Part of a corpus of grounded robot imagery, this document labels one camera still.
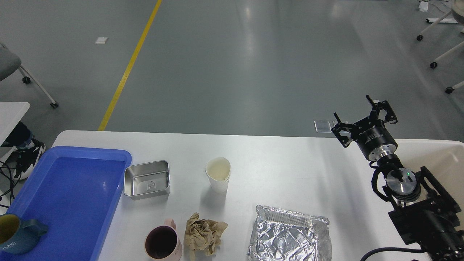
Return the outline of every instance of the white table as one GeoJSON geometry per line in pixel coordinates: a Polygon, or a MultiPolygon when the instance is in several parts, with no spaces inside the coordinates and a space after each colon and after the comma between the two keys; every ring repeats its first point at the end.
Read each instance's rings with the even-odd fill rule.
{"type": "Polygon", "coordinates": [[[2,144],[16,124],[31,107],[24,102],[0,102],[0,144],[2,144]]]}
{"type": "MultiPolygon", "coordinates": [[[[460,142],[398,143],[402,162],[414,170],[427,165],[432,172],[450,172],[446,168],[464,162],[464,144],[460,142]],[[437,155],[445,154],[451,155],[451,162],[440,165],[437,155]]],[[[200,213],[200,218],[229,224],[216,255],[211,258],[198,253],[198,261],[247,260],[258,204],[328,217],[334,261],[359,260],[374,248],[404,247],[387,214],[392,207],[372,192],[373,170],[356,144],[344,149],[335,138],[67,130],[57,137],[53,146],[57,145],[124,149],[131,153],[132,164],[169,163],[169,195],[138,201],[121,196],[101,261],[149,260],[143,245],[147,233],[172,217],[183,242],[185,222],[194,212],[200,213]],[[218,156],[228,158],[232,166],[225,196],[210,190],[204,172],[208,160],[218,156]]],[[[369,261],[414,258],[428,260],[426,254],[390,252],[376,254],[369,261]]],[[[181,260],[189,260],[186,250],[181,260]]]]}
{"type": "MultiPolygon", "coordinates": [[[[31,105],[27,102],[0,102],[0,144],[2,144],[8,135],[10,135],[11,131],[22,119],[29,107],[31,107],[31,105]]],[[[5,162],[12,151],[13,148],[1,147],[0,161],[5,162]]],[[[0,183],[5,185],[3,186],[3,189],[5,189],[7,184],[9,184],[9,181],[4,176],[0,176],[0,183]]],[[[9,206],[10,203],[8,202],[8,197],[3,197],[3,200],[0,202],[0,204],[9,206]]],[[[6,208],[0,207],[0,215],[4,214],[5,212],[6,208]]]]}

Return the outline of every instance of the aluminum foil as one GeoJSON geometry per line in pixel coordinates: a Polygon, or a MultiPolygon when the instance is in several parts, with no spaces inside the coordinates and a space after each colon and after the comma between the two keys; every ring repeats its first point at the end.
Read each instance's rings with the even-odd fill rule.
{"type": "Polygon", "coordinates": [[[250,261],[330,261],[329,220],[323,216],[256,206],[250,261]]]}

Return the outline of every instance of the metal box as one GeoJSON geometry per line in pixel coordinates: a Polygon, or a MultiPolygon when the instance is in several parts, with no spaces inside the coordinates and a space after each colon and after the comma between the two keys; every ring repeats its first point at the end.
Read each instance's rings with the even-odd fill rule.
{"type": "Polygon", "coordinates": [[[133,200],[169,194],[169,166],[164,160],[133,165],[124,173],[124,194],[133,200]]]}

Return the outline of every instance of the embossed logo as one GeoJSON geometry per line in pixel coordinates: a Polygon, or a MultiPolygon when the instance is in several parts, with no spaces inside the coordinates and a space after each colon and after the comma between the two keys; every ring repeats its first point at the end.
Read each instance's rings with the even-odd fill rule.
{"type": "Polygon", "coordinates": [[[0,247],[0,249],[8,249],[8,248],[13,247],[13,246],[16,245],[16,244],[17,244],[16,242],[11,242],[11,243],[9,243],[7,246],[5,246],[5,247],[0,247]]]}
{"type": "Polygon", "coordinates": [[[153,181],[150,181],[147,183],[147,190],[154,189],[156,187],[156,184],[153,181]]]}

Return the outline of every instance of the sneaker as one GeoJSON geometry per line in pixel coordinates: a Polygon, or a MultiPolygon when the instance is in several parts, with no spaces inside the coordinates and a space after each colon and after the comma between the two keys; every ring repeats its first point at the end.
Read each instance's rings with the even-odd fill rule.
{"type": "Polygon", "coordinates": [[[34,147],[30,149],[18,149],[15,151],[18,156],[16,161],[16,173],[13,177],[14,180],[23,180],[28,178],[35,165],[39,161],[42,154],[45,152],[45,144],[36,139],[32,139],[34,147]]]}

